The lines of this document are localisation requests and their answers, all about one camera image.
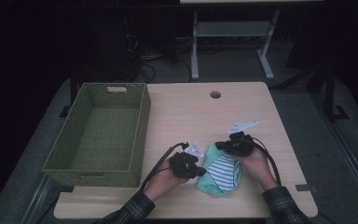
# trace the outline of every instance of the striped cloth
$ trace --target striped cloth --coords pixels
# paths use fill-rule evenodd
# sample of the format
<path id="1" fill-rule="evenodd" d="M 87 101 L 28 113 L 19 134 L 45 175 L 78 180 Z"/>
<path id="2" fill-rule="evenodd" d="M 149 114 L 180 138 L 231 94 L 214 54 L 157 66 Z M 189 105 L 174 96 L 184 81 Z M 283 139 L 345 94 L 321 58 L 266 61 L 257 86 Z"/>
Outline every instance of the striped cloth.
<path id="1" fill-rule="evenodd" d="M 234 190 L 241 179 L 241 163 L 228 154 L 217 158 L 207 171 L 217 187 L 225 193 Z"/>

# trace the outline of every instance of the shirt cuff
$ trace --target shirt cuff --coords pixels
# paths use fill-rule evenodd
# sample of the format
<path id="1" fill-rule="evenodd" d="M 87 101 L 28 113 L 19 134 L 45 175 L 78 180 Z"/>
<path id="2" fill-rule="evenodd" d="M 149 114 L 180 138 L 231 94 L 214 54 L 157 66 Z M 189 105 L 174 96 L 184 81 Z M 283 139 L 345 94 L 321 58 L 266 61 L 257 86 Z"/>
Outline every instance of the shirt cuff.
<path id="1" fill-rule="evenodd" d="M 282 211 L 285 208 L 296 206 L 292 195 L 286 187 L 269 189 L 266 190 L 262 195 L 272 215 Z"/>
<path id="2" fill-rule="evenodd" d="M 137 191 L 123 206 L 134 219 L 142 222 L 156 205 L 142 192 Z"/>

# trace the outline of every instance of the wrist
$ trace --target wrist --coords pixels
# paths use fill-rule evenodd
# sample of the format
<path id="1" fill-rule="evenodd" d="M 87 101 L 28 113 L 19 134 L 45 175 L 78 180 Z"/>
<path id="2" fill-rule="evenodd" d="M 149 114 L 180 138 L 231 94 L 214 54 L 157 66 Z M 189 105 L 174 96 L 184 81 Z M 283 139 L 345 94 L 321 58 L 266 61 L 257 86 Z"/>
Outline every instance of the wrist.
<path id="1" fill-rule="evenodd" d="M 153 203 L 159 198 L 157 193 L 154 190 L 150 189 L 150 188 L 146 188 L 144 190 L 144 195 L 146 195 L 146 197 L 149 198 L 150 201 L 152 201 Z"/>
<path id="2" fill-rule="evenodd" d="M 265 178 L 258 180 L 258 183 L 261 185 L 264 191 L 279 187 L 279 184 L 272 175 L 266 176 Z"/>

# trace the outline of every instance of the white stand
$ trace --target white stand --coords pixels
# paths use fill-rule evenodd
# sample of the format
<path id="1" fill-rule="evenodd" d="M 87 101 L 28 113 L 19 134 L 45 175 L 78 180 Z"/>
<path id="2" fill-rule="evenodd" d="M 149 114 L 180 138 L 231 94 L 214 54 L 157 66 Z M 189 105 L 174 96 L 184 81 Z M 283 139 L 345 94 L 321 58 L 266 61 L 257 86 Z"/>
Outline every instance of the white stand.
<path id="1" fill-rule="evenodd" d="M 274 78 L 266 55 L 279 16 L 279 10 L 274 11 L 271 21 L 198 21 L 197 16 L 196 11 L 193 20 L 193 51 L 191 52 L 191 77 L 193 80 L 200 78 L 197 57 L 198 36 L 265 36 L 266 42 L 262 49 L 257 50 L 257 56 L 267 79 Z"/>

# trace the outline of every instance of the basket handle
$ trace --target basket handle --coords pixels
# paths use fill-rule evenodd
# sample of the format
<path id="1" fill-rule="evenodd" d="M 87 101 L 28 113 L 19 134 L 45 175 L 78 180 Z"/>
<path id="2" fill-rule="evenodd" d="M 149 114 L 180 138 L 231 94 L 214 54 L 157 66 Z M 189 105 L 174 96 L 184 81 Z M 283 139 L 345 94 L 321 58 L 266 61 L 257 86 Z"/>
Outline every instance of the basket handle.
<path id="1" fill-rule="evenodd" d="M 115 93 L 115 92 L 127 92 L 127 87 L 124 86 L 107 86 L 106 87 L 107 91 L 111 92 L 111 93 Z"/>
<path id="2" fill-rule="evenodd" d="M 104 179 L 105 173 L 93 173 L 77 175 L 80 179 Z"/>

